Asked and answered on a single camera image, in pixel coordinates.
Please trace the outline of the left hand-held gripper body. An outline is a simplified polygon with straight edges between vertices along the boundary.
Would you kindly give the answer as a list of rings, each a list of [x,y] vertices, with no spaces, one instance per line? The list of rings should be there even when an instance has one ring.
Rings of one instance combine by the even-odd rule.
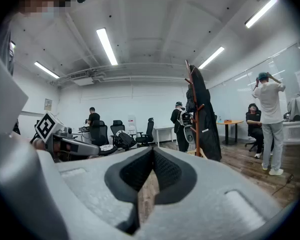
[[[44,143],[44,150],[57,161],[60,156],[70,156],[71,144],[65,139],[72,139],[72,129],[65,126],[51,112],[46,112],[35,125],[35,141],[41,139]]]

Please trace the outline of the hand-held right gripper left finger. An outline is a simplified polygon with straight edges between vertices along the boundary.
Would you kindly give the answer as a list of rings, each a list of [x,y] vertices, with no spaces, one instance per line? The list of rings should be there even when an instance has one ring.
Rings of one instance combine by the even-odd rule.
[[[67,187],[64,222],[71,235],[153,235],[154,216],[140,223],[138,193],[153,170],[153,149],[58,164]]]

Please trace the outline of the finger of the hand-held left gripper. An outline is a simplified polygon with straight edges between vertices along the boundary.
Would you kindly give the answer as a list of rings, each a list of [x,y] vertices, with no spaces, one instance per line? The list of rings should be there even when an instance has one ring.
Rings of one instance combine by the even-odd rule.
[[[100,148],[97,145],[77,141],[73,138],[61,138],[61,151],[76,156],[98,156]]]

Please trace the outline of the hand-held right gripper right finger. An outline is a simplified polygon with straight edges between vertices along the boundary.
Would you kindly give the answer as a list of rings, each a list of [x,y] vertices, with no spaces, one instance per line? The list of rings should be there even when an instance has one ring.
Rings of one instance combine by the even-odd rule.
[[[163,151],[191,165],[197,181],[180,202],[155,205],[139,229],[139,240],[261,240],[283,222],[276,200],[237,171],[217,161]]]

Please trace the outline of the brown wooden coat rack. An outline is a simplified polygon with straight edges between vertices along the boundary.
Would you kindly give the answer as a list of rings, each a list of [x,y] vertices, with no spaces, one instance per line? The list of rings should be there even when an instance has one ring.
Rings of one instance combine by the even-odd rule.
[[[198,104],[197,104],[195,86],[194,86],[193,77],[192,77],[193,70],[190,68],[190,64],[189,64],[188,60],[185,60],[185,64],[186,64],[186,68],[188,70],[188,75],[189,75],[189,79],[185,78],[185,80],[187,81],[187,83],[189,85],[191,85],[191,87],[193,89],[194,101],[195,101],[195,104],[196,104],[196,112],[194,113],[195,117],[192,118],[192,123],[195,124],[195,127],[192,127],[192,130],[195,133],[195,150],[196,150],[196,153],[198,154],[199,149],[200,149],[200,144],[199,144],[199,133],[200,133],[200,131],[199,131],[199,111],[204,108],[204,104],[202,104],[201,106],[198,106]]]

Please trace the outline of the black jacket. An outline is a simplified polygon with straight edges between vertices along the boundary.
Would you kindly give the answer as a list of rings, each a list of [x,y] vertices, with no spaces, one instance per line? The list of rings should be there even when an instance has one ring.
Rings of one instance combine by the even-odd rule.
[[[208,159],[218,162],[221,161],[222,155],[210,92],[205,86],[200,70],[193,65],[190,66],[190,69],[197,106],[202,107],[198,112],[199,127],[195,128],[199,135],[199,147]]]

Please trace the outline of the office chair with patterned cushion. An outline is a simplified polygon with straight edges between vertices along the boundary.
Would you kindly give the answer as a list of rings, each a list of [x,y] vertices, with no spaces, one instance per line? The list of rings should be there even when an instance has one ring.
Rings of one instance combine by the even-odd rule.
[[[114,152],[117,151],[117,147],[111,144],[106,144],[99,146],[100,151],[99,151],[99,156],[108,156],[110,154],[113,154]]]

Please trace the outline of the black backpack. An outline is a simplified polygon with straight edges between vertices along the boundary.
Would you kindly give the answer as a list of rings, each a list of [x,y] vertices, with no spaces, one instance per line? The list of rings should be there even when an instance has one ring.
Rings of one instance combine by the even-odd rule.
[[[124,131],[118,131],[116,133],[116,137],[118,145],[126,151],[137,144],[133,137],[131,137]]]

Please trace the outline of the pale wooden clothes hanger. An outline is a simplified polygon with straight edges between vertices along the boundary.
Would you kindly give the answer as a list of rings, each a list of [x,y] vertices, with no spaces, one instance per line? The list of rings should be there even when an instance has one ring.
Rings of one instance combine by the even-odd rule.
[[[204,154],[204,152],[201,148],[199,149],[198,154],[196,153],[196,150],[191,150],[191,151],[188,151],[187,153],[190,154],[190,155],[194,155],[194,156],[198,156],[198,157],[202,157],[204,159],[207,159],[207,157],[205,156],[205,154]]]

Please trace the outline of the ceiling air conditioner unit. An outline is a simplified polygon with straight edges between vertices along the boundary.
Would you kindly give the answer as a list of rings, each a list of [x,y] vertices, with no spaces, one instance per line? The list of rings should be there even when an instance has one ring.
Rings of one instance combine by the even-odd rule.
[[[73,82],[77,84],[78,86],[87,86],[87,85],[93,85],[93,79],[91,77],[85,77],[80,79],[74,79]]]

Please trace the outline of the small white desk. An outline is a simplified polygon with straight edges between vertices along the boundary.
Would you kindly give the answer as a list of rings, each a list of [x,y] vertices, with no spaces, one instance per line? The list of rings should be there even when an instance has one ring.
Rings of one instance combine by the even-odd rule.
[[[162,143],[174,142],[175,134],[173,129],[173,126],[154,127],[154,133],[156,137],[155,142],[158,147],[160,147]]]

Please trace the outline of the round wooden table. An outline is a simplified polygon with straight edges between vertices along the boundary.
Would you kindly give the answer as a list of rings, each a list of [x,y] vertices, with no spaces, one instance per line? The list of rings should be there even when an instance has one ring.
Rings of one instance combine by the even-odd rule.
[[[225,120],[225,121],[217,121],[216,124],[224,125],[225,126],[225,140],[222,141],[224,145],[232,146],[237,144],[238,141],[238,124],[243,123],[243,120]],[[229,126],[235,126],[235,137],[234,140],[230,140],[229,138]]]

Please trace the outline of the grey wearable backpack rig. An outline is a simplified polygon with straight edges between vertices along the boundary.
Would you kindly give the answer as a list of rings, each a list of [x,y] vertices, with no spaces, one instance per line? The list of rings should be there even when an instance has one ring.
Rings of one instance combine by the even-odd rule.
[[[193,145],[195,144],[195,140],[192,130],[192,115],[181,108],[179,108],[179,114],[178,122],[181,126],[183,126],[185,139],[189,144]]]

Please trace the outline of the person's grey t-shirt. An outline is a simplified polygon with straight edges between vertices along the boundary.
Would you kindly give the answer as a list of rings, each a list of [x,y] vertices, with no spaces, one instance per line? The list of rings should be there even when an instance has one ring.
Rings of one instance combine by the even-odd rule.
[[[11,22],[14,14],[7,15],[0,25],[0,58],[8,72],[14,73],[14,48],[11,41]]]

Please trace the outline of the long white desk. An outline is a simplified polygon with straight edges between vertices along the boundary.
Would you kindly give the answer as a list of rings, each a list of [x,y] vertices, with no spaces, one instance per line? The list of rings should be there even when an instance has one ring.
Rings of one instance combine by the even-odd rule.
[[[283,122],[283,144],[300,145],[300,121]]]

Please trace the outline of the grey backpack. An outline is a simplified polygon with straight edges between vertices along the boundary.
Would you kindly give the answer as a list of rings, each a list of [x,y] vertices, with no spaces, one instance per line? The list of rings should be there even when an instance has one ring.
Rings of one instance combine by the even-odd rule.
[[[287,104],[290,121],[300,121],[300,94],[294,95]]]

